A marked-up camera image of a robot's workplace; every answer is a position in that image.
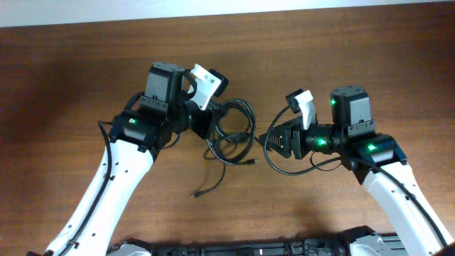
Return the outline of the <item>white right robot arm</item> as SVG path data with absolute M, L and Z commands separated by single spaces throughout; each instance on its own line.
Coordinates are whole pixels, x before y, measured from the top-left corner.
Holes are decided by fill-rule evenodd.
M 385 212 L 408 255 L 448 255 L 454 250 L 453 237 L 424 197 L 405 153 L 392 136 L 375 131 L 363 87 L 331 92 L 330 124 L 317 120 L 310 91 L 299 89 L 286 100 L 296 118 L 270 124 L 259 136 L 264 152 L 272 150 L 286 159 L 336 153 L 337 161 Z

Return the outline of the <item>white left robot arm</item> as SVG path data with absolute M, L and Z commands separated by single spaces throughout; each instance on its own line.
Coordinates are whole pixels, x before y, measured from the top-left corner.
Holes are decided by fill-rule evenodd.
M 135 188 L 173 134 L 193 130 L 207 139 L 215 111 L 208 109 L 229 80 L 196 64 L 151 65 L 146 89 L 122 112 L 98 126 L 105 141 L 99 168 L 71 218 L 47 246 L 45 255 L 106 255 L 109 242 Z

